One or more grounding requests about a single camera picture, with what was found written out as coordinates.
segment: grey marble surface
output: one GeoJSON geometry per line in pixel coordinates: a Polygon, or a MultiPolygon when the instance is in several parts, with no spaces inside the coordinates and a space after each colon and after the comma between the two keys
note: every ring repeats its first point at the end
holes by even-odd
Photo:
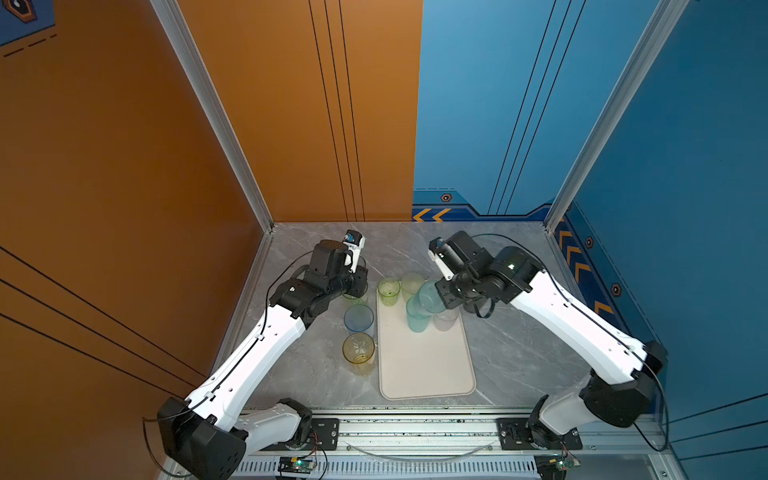
{"type": "MultiPolygon", "coordinates": [[[[417,272],[440,277],[429,259],[427,246],[436,237],[450,237],[458,230],[469,234],[502,233],[525,245],[548,266],[558,282],[573,288],[562,256],[555,256],[540,223],[282,223],[275,226],[256,292],[238,332],[238,343],[256,325],[264,308],[266,288],[300,254],[324,239],[341,240],[348,228],[366,237],[362,255],[369,269],[369,305],[376,311],[376,284],[384,276],[402,277],[417,272]]],[[[478,238],[496,254],[508,244],[497,237],[478,238]]],[[[296,265],[307,263],[302,259],[296,265]]],[[[247,403],[247,408],[271,407],[291,397],[310,408],[360,406],[501,406],[530,407],[545,393],[572,385],[588,371],[588,364],[569,346],[527,314],[506,304],[496,306],[489,319],[462,313],[467,342],[477,379],[468,396],[390,401],[379,391],[379,372],[355,375],[342,357],[347,337],[344,299],[331,302],[327,312],[278,359],[247,403]]]]}

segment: blue wall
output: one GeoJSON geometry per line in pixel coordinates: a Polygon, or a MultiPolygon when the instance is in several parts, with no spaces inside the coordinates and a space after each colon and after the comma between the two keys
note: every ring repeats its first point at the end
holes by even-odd
{"type": "Polygon", "coordinates": [[[482,215],[551,202],[656,4],[425,0],[415,190],[482,215]]]}
{"type": "MultiPolygon", "coordinates": [[[[576,197],[670,352],[673,419],[768,392],[768,2],[691,2],[576,197]]],[[[768,419],[768,397],[672,425],[768,419]]],[[[680,458],[768,444],[768,424],[675,442],[680,458]]],[[[762,478],[768,450],[683,460],[762,478]]]]}
{"type": "Polygon", "coordinates": [[[37,18],[24,23],[0,5],[0,46],[55,25],[53,0],[35,0],[32,2],[32,7],[37,18]]]}

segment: aluminum frame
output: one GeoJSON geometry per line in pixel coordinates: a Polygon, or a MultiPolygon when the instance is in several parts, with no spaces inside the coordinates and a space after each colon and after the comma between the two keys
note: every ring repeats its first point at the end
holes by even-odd
{"type": "Polygon", "coordinates": [[[271,232],[274,220],[270,210],[266,206],[261,190],[259,190],[259,185],[256,183],[256,178],[253,176],[243,148],[237,140],[237,135],[227,112],[224,110],[219,94],[216,92],[214,82],[210,79],[203,57],[197,50],[197,45],[192,38],[187,22],[184,20],[181,8],[179,8],[176,0],[150,0],[150,3],[163,25],[165,35],[174,48],[187,78],[189,78],[211,128],[219,139],[221,148],[240,183],[240,188],[243,189],[243,193],[248,199],[253,214],[256,215],[264,233],[271,232]]]}
{"type": "Polygon", "coordinates": [[[554,232],[560,219],[576,197],[581,185],[589,175],[594,162],[603,151],[608,138],[614,133],[624,111],[632,101],[635,92],[645,79],[651,65],[659,55],[659,51],[669,38],[674,26],[683,14],[689,0],[660,0],[646,25],[640,40],[637,41],[632,55],[629,57],[624,70],[621,72],[611,96],[603,106],[600,117],[595,122],[592,131],[581,147],[571,171],[568,172],[558,195],[552,203],[544,220],[549,233],[554,232]]]}

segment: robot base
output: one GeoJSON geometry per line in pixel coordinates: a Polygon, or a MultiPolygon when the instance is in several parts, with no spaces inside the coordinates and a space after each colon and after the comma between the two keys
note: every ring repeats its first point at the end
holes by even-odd
{"type": "Polygon", "coordinates": [[[584,448],[577,429],[572,429],[565,435],[555,435],[541,424],[538,413],[548,397],[545,395],[539,399],[527,419],[496,419],[502,450],[560,450],[563,445],[568,450],[584,448]]]}

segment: wall panel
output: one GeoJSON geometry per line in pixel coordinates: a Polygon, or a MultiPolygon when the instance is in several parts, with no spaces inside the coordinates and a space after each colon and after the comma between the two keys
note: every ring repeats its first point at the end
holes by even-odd
{"type": "Polygon", "coordinates": [[[421,0],[180,6],[276,221],[409,218],[421,0]]]}
{"type": "Polygon", "coordinates": [[[181,379],[0,283],[3,315],[160,387],[0,318],[0,476],[154,478],[141,416],[210,371],[261,231],[151,4],[53,6],[0,56],[0,279],[181,379]]]}

